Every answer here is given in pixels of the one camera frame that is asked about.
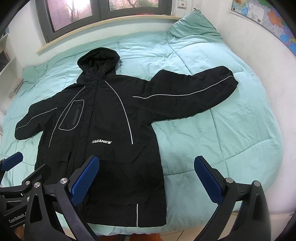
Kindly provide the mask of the black hooded jacket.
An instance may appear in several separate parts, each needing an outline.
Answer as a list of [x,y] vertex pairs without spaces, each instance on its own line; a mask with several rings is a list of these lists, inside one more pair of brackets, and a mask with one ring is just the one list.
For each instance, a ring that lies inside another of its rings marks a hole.
[[108,48],[79,58],[76,83],[32,104],[16,124],[15,138],[41,134],[35,166],[51,168],[47,184],[70,177],[91,155],[99,159],[99,171],[78,205],[87,223],[164,226],[165,181],[152,123],[206,111],[238,83],[224,66],[194,75],[160,70],[148,81],[116,74],[119,60]]

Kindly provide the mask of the mint green quilted duvet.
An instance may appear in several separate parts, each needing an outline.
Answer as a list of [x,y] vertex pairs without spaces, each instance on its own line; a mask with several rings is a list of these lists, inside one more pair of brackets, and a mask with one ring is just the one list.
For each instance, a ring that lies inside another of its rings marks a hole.
[[165,69],[192,75],[226,66],[238,81],[236,90],[219,105],[190,118],[152,124],[156,133],[166,189],[166,225],[119,227],[92,225],[98,235],[160,233],[204,225],[216,205],[210,201],[194,171],[202,155],[224,176],[240,183],[258,180],[264,189],[275,181],[283,159],[278,122],[265,89],[252,69],[224,43],[221,35],[199,11],[193,11],[166,31],[138,32],[88,42],[30,66],[23,85],[4,118],[1,157],[23,153],[23,161],[5,174],[1,185],[20,185],[34,171],[40,134],[19,141],[15,127],[31,104],[49,98],[73,84],[81,70],[78,59],[106,47],[120,56],[116,73],[150,80]]

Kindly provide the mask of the dark framed window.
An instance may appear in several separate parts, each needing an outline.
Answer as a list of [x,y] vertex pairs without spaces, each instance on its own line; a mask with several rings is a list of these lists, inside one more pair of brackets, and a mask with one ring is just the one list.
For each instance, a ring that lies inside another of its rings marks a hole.
[[39,23],[46,43],[83,26],[133,15],[170,15],[172,1],[35,1]]

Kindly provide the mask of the wooden window sill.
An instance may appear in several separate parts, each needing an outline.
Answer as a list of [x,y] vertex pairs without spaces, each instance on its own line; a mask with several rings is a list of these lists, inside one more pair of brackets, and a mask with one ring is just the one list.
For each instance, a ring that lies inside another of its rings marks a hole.
[[51,52],[50,55],[53,56],[77,45],[109,37],[123,36],[137,32],[162,31],[168,28],[168,24],[172,24],[179,19],[177,16],[136,15],[103,20],[75,29],[52,40],[39,49],[36,54],[41,56]]

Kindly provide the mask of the colourful wall map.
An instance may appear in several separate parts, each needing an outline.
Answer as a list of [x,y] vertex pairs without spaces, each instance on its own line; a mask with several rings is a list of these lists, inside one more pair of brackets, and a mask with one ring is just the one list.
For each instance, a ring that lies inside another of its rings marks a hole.
[[295,56],[295,36],[270,3],[263,0],[233,0],[231,11],[261,25],[279,39]]

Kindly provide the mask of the white wall switch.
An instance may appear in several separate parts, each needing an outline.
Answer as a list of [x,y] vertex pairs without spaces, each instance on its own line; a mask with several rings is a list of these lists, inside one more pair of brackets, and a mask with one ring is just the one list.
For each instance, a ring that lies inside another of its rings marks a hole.
[[186,0],[178,0],[177,8],[186,9],[187,8],[187,1]]

